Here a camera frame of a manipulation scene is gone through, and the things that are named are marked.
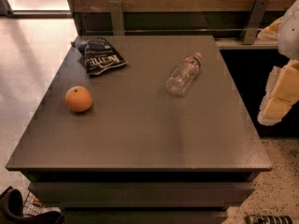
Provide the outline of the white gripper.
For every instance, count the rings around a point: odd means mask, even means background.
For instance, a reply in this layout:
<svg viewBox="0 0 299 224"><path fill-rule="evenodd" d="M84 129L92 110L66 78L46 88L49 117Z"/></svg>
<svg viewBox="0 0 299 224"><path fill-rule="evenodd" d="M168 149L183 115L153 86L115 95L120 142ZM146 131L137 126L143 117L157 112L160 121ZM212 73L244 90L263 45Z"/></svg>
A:
<svg viewBox="0 0 299 224"><path fill-rule="evenodd" d="M261 40L278 40L278 52L288 57L282 68L274 66L265 86L257 120L265 126L282 121L299 101L299 0L282 18L263 28L257 37Z"/></svg>

